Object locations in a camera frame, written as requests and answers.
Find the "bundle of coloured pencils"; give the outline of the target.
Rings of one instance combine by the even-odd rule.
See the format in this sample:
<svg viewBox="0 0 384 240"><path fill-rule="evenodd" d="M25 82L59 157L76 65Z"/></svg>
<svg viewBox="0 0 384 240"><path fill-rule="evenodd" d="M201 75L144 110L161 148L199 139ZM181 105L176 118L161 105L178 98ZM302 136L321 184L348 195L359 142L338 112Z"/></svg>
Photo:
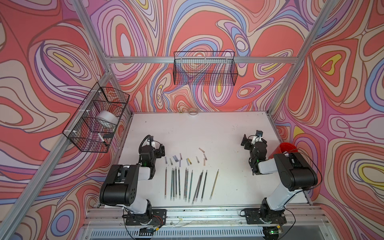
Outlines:
<svg viewBox="0 0 384 240"><path fill-rule="evenodd" d="M200 173L199 178L198 178L198 182L197 182L197 185L196 185L194 197L192 199L192 205L194 205L194 202L196 201L196 198L197 198L197 195L198 195L198 190L199 190L199 186L200 186L200 183L201 183L202 174L203 174L203 172Z"/></svg>

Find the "black pencil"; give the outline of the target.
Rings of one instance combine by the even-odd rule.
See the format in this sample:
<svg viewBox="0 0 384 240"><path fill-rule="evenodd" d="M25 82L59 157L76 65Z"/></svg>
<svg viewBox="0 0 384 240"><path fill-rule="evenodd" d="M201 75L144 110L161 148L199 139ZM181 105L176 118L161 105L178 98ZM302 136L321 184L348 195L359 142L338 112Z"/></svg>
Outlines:
<svg viewBox="0 0 384 240"><path fill-rule="evenodd" d="M206 171L205 177L204 177L204 184L203 184L203 190L202 190L202 195L201 195L201 203L204 200L205 188L206 188L206 182L207 182L207 175L208 175L208 170Z"/></svg>

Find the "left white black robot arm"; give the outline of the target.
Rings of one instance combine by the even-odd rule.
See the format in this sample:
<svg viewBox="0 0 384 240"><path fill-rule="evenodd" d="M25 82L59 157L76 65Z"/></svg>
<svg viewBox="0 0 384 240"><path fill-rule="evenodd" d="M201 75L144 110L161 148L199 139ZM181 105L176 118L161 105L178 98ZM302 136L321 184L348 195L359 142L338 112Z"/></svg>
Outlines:
<svg viewBox="0 0 384 240"><path fill-rule="evenodd" d="M156 173L156 161L165 156L165 147L154 137L147 135L139 145L139 161L133 165L112 165L100 189L102 205L121 207L136 216L152 216L149 200L138 197L139 181L152 180Z"/></svg>

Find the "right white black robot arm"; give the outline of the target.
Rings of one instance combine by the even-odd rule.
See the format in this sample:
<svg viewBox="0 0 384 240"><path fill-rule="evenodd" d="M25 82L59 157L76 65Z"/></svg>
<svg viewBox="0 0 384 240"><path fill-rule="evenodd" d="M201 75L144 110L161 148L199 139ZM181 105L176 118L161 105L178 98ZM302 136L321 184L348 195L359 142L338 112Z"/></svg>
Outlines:
<svg viewBox="0 0 384 240"><path fill-rule="evenodd" d="M249 165L253 175L278 173L280 183L273 193L264 198L257 214L262 222L270 223L284 217L286 205L300 192L308 191L318 184L318 175L296 151L274 154L267 159L267 141L263 132L244 135L241 146L250 152Z"/></svg>

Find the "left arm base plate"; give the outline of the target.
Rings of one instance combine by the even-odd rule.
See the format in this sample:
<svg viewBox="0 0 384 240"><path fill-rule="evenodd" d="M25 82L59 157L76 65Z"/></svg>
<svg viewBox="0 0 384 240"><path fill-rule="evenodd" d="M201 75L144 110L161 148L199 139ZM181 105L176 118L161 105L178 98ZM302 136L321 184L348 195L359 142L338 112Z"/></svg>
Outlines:
<svg viewBox="0 0 384 240"><path fill-rule="evenodd" d="M122 215L126 226L161 227L166 223L167 210L147 210L144 214L133 214L125 211Z"/></svg>

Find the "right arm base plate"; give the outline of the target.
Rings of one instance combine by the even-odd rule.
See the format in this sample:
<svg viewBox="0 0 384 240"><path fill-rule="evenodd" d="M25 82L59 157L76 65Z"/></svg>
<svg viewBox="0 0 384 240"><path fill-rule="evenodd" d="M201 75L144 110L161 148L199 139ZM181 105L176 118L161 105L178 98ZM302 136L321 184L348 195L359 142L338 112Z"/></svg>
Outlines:
<svg viewBox="0 0 384 240"><path fill-rule="evenodd" d="M244 209L248 225L284 225L287 223L284 210L261 210L259 208Z"/></svg>

